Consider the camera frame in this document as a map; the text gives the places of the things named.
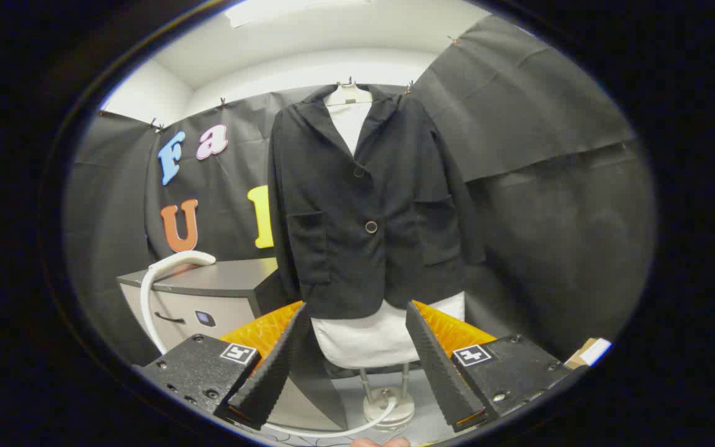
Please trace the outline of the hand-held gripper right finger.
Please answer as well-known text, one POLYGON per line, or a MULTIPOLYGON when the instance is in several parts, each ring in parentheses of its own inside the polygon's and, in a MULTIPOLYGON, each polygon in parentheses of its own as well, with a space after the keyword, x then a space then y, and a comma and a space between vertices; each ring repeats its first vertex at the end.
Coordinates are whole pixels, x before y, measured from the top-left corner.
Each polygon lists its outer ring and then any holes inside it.
POLYGON ((446 424, 491 423, 570 387, 575 371, 519 334, 497 338, 421 302, 406 328, 446 424))

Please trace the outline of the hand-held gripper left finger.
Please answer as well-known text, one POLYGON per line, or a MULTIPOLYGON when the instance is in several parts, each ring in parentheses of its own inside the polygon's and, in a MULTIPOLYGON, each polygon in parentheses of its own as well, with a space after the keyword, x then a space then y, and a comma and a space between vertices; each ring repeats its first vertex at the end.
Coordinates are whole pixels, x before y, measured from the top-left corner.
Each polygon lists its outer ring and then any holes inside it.
POLYGON ((195 334, 137 371, 199 412, 258 430, 307 332, 305 304, 294 302, 219 338, 195 334))

